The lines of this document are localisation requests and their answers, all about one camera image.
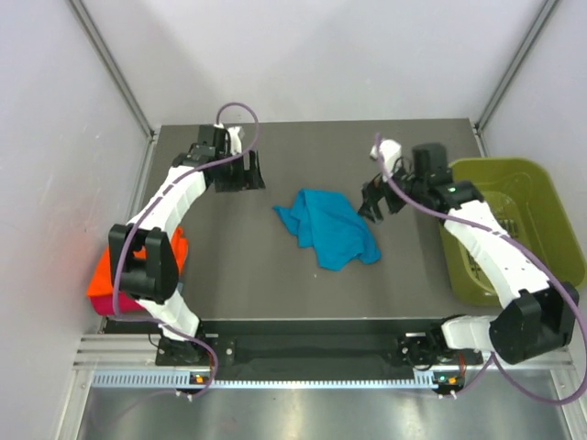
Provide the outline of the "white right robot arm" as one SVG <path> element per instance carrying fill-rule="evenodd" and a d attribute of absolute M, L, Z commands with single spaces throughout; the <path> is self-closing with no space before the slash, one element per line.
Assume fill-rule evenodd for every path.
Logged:
<path fill-rule="evenodd" d="M 411 205 L 434 217 L 454 248 L 481 270 L 501 308 L 495 316 L 449 317 L 430 330 L 434 360 L 447 363 L 462 349 L 477 349 L 519 364 L 570 343 L 578 321 L 576 289 L 557 280 L 500 224 L 480 186 L 449 162 L 444 145 L 418 145 L 406 160 L 399 142 L 384 139 L 370 156 L 380 171 L 361 188 L 360 215 L 379 223 L 385 203 L 392 214 Z"/>

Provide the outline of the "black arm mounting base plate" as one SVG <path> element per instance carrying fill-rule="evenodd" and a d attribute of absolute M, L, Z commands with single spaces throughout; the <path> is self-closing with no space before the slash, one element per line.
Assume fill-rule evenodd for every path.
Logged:
<path fill-rule="evenodd" d="M 471 349 L 442 351 L 431 334 L 433 318 L 205 320 L 197 337 L 213 348 L 212 367 L 222 380 L 379 380 L 406 379 L 412 371 L 447 365 L 478 366 Z M 109 335 L 158 335 L 155 324 L 107 320 Z"/>

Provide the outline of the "aluminium frame rail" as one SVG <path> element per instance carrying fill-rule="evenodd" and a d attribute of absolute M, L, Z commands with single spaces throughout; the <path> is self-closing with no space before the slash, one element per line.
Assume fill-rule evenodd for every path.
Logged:
<path fill-rule="evenodd" d="M 84 335 L 73 360 L 76 369 L 143 369 L 155 365 L 158 335 Z"/>

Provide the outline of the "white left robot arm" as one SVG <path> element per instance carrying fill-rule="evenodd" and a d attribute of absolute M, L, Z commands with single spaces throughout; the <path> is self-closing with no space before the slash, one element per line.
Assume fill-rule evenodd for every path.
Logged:
<path fill-rule="evenodd" d="M 135 300 L 159 327 L 162 365 L 194 365 L 212 357 L 201 320 L 181 293 L 181 259 L 172 249 L 172 237 L 208 189 L 235 193 L 264 188 L 258 154 L 243 148 L 243 138 L 241 126 L 201 126 L 196 141 L 173 160 L 146 206 L 109 231 L 113 294 Z"/>

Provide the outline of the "blue t shirt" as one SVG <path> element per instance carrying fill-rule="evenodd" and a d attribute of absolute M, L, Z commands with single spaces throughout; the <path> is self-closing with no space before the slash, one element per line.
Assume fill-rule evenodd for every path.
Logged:
<path fill-rule="evenodd" d="M 382 257 L 373 233 L 340 192 L 303 188 L 291 205 L 272 209 L 298 247 L 315 251 L 324 270 L 340 271 L 355 259 L 370 265 Z"/>

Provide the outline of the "olive green plastic basket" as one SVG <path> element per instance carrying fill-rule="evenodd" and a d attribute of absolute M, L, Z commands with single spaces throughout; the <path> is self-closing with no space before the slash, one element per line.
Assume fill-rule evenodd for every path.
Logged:
<path fill-rule="evenodd" d="M 559 281 L 586 285 L 586 261 L 548 172 L 528 159 L 458 159 L 456 181 L 470 181 L 508 234 L 531 250 Z M 473 306 L 499 300 L 480 266 L 444 227 L 439 228 L 453 294 Z"/>

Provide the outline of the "pink folded t shirt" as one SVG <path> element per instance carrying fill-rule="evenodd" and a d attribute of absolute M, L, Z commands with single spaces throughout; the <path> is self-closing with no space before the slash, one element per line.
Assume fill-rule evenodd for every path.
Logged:
<path fill-rule="evenodd" d="M 94 311 L 102 316 L 114 315 L 113 295 L 89 296 Z M 118 294 L 118 311 L 120 314 L 129 314 L 143 311 L 143 307 L 123 292 Z"/>

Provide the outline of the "orange folded t shirt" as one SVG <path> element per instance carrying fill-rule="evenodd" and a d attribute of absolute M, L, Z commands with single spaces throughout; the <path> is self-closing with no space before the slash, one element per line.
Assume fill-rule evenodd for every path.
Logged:
<path fill-rule="evenodd" d="M 178 226 L 175 229 L 170 244 L 178 265 L 179 274 L 182 274 L 188 253 L 188 241 L 185 238 L 181 226 Z M 111 280 L 109 246 L 106 246 L 95 267 L 94 275 L 87 290 L 87 296 L 89 298 L 94 298 L 112 295 L 112 293 L 113 282 Z"/>

